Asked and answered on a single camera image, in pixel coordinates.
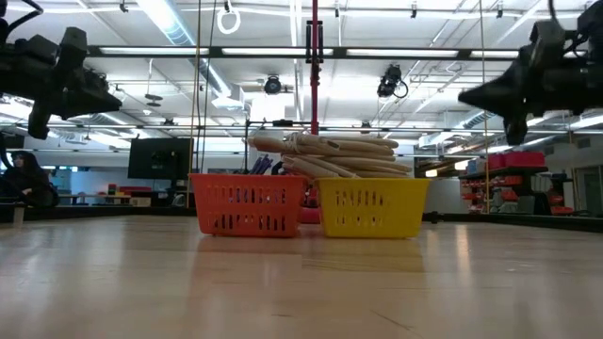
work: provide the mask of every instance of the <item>metal rod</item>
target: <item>metal rod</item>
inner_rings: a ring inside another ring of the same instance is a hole
[[[312,0],[312,125],[311,133],[318,134],[318,0]]]

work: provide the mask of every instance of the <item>plastic basket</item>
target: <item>plastic basket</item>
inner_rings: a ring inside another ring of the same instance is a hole
[[[329,237],[405,238],[421,228],[428,179],[320,179]]]
[[[190,174],[204,234],[292,237],[305,179],[300,176]]]

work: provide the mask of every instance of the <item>ceiling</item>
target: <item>ceiling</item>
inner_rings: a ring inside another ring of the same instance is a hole
[[[304,22],[311,12],[310,0],[300,1]],[[40,0],[46,10],[40,17],[17,28],[10,40],[31,38],[42,34],[49,40],[60,41],[67,26],[77,26],[88,33],[90,45],[170,45],[168,39],[153,21],[139,10],[136,1],[126,1],[129,12],[117,10],[120,1],[115,0]],[[576,15],[590,1],[556,0],[560,14]],[[195,32],[197,27],[197,1],[177,1],[176,6],[188,28]],[[342,15],[335,18],[335,8]],[[408,9],[416,4],[417,15],[410,18]],[[502,5],[504,15],[497,19],[486,15],[483,19],[483,46],[481,25],[478,18],[460,20],[461,15],[480,12],[478,0],[340,0],[319,1],[319,18],[324,22],[324,45],[356,47],[449,47],[449,48],[518,48],[528,43],[532,24],[536,16],[546,17],[546,1],[543,0],[483,0],[486,13],[496,13]],[[213,46],[291,46],[290,3],[285,0],[232,1],[232,7],[240,9],[240,28],[229,35],[212,28],[214,1],[203,0],[201,13],[201,45]],[[223,7],[218,1],[217,10]],[[24,13],[23,3],[10,1],[7,21],[12,22]],[[104,8],[101,12],[80,12],[87,8]],[[69,9],[69,14],[59,13]],[[272,14],[258,14],[257,11]],[[226,16],[224,26],[233,24],[232,16]],[[566,29],[576,25],[575,19],[561,19]],[[304,27],[295,37],[297,45],[305,41]],[[291,59],[214,59],[214,67],[221,70],[226,80],[242,86],[248,99],[263,96],[258,81],[266,80],[269,74],[280,76],[284,84],[293,89],[295,68]],[[414,61],[403,60],[326,60],[321,66],[318,90],[318,120],[322,125],[352,126],[368,120],[381,126],[452,127],[464,119],[472,108],[458,103],[457,95],[463,89],[475,87],[482,81],[484,72],[481,62],[422,61],[407,77],[410,94],[396,103],[378,100],[376,88],[380,77],[389,64],[398,64],[404,72],[411,70]],[[150,115],[143,110],[148,100],[148,59],[136,58],[91,58],[86,64],[98,72],[105,73],[110,83],[120,85],[124,94],[123,113],[144,121],[158,124],[165,118],[175,118],[180,124],[189,124],[192,112],[193,67],[183,59],[156,59],[153,62],[152,82],[149,91],[164,97],[162,106],[154,108]],[[303,118],[311,116],[309,66],[300,62],[303,97]],[[486,80],[493,79],[509,66],[508,62],[485,64]],[[441,88],[462,69],[462,74],[445,89]],[[280,94],[286,104],[285,117],[296,120],[293,95]],[[201,95],[201,110],[204,111],[204,93]],[[233,117],[243,122],[243,112],[219,110],[208,105],[208,118],[212,116]],[[491,128],[500,128],[493,122]],[[420,134],[398,137],[420,137]]]

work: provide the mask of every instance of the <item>fluorescent light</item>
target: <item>fluorescent light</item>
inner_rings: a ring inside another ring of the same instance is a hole
[[[603,115],[600,116],[596,116],[596,117],[591,117],[591,118],[586,118],[586,119],[582,119],[580,118],[580,121],[574,122],[570,125],[571,129],[579,129],[579,128],[584,128],[584,127],[589,127],[589,126],[593,126],[593,125],[597,125],[603,123]]]
[[[528,127],[530,127],[530,126],[533,126],[533,125],[535,125],[535,124],[537,124],[537,123],[540,123],[540,122],[542,122],[542,121],[544,121],[544,120],[545,120],[545,118],[534,118],[534,119],[530,119],[530,120],[528,120],[528,121],[526,122],[526,124],[528,125]]]
[[[519,51],[473,51],[469,57],[481,58],[481,57],[501,57],[508,59],[515,59],[519,57]]]
[[[432,49],[349,49],[351,57],[456,57],[459,51]]]
[[[455,170],[466,170],[468,165],[469,165],[469,160],[461,161],[461,162],[454,164],[454,169]]]
[[[102,115],[103,117],[105,117],[105,118],[107,118],[107,119],[109,119],[109,120],[113,121],[113,122],[118,123],[118,124],[121,124],[121,125],[126,125],[126,124],[127,124],[127,122],[125,122],[125,121],[123,121],[123,120],[120,120],[119,118],[115,118],[115,117],[113,117],[113,116],[111,116],[111,115],[108,115],[108,114],[106,114],[106,113],[101,113],[101,115]]]
[[[157,56],[194,56],[197,51],[195,47],[101,47],[99,48],[103,54],[111,55],[157,55]],[[209,54],[208,48],[199,49],[201,56]]]
[[[488,148],[488,153],[498,153],[510,150],[512,146],[502,145]]]
[[[551,139],[552,137],[541,137],[541,138],[537,138],[535,140],[532,140],[530,142],[526,142],[525,144],[523,144],[523,146],[533,146],[536,144],[539,144],[541,142],[547,141],[549,139]]]
[[[576,51],[576,54],[579,55],[580,57],[585,57],[586,51]],[[567,52],[564,57],[576,58],[576,54],[574,54],[574,52]]]
[[[227,56],[305,56],[304,48],[222,48],[222,52]],[[331,56],[333,49],[325,48],[323,52],[325,56]]]
[[[325,127],[327,131],[336,132],[380,132],[381,128],[372,127]]]
[[[100,142],[102,144],[113,146],[116,148],[130,148],[130,143],[124,140],[119,139],[118,137],[110,137],[99,134],[92,134],[90,138],[96,142]]]
[[[418,140],[416,140],[416,139],[392,139],[392,140],[396,141],[399,145],[409,145],[409,146],[418,145]]]

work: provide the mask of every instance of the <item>ceiling pipe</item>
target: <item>ceiling pipe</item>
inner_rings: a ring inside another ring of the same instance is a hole
[[[178,46],[196,46],[196,40],[182,19],[179,10],[172,0],[136,0],[151,21],[168,38],[171,44]],[[193,67],[196,60],[188,60]],[[226,82],[223,73],[210,65],[209,61],[199,58],[199,75],[207,81],[217,97],[230,97],[231,85]]]

